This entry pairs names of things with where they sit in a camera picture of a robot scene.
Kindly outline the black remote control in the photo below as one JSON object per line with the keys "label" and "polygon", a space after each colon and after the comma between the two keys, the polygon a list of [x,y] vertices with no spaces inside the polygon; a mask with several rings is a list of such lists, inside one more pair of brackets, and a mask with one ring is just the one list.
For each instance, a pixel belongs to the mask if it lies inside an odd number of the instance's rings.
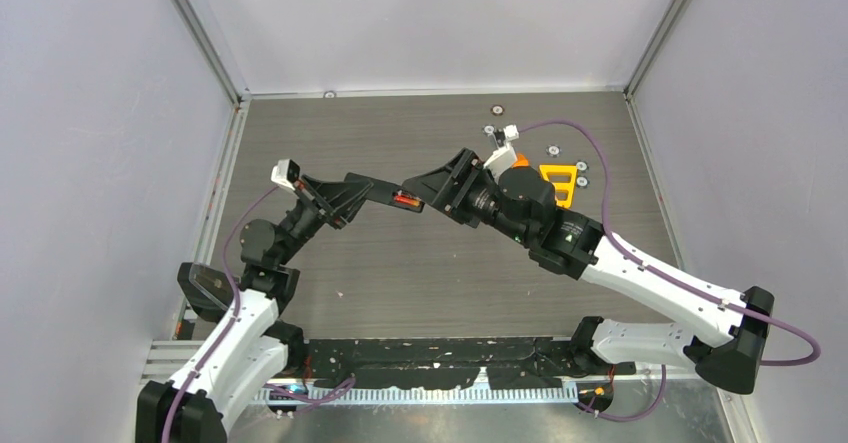
{"label": "black remote control", "polygon": [[[347,173],[344,178],[345,182],[367,182],[370,184],[370,189],[366,194],[366,199],[368,201],[379,203],[385,206],[402,209],[405,211],[413,212],[413,213],[421,213],[424,209],[423,201],[412,193],[403,189],[400,185],[388,182],[385,180],[380,180],[376,178],[372,178],[365,175],[360,175],[357,173]],[[403,207],[396,204],[393,201],[393,196],[397,193],[405,193],[408,195],[412,195],[417,197],[421,201],[421,206],[418,208],[408,208]]]}

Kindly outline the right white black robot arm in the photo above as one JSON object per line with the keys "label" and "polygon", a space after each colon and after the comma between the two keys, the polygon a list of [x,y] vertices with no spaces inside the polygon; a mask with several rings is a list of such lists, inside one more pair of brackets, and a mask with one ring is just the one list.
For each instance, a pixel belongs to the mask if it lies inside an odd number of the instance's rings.
{"label": "right white black robot arm", "polygon": [[554,186],[530,166],[494,176],[463,149],[402,187],[459,224],[485,224],[515,240],[546,271],[616,291],[667,317],[649,324],[583,318],[570,339],[580,371],[642,362],[692,370],[732,393],[754,391],[768,338],[762,319],[774,305],[767,290],[722,289],[651,257],[600,222],[559,207]]}

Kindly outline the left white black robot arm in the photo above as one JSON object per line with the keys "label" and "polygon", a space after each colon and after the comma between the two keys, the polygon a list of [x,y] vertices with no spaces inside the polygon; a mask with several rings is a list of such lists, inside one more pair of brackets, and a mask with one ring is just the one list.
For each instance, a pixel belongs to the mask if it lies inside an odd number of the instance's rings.
{"label": "left white black robot arm", "polygon": [[224,275],[232,293],[199,350],[168,380],[150,381],[137,400],[137,442],[225,442],[234,423],[276,374],[298,375],[307,361],[301,328],[281,321],[300,273],[288,262],[325,225],[341,229],[366,202],[366,179],[321,182],[285,177],[297,198],[279,223],[240,218],[231,235],[244,270]]}

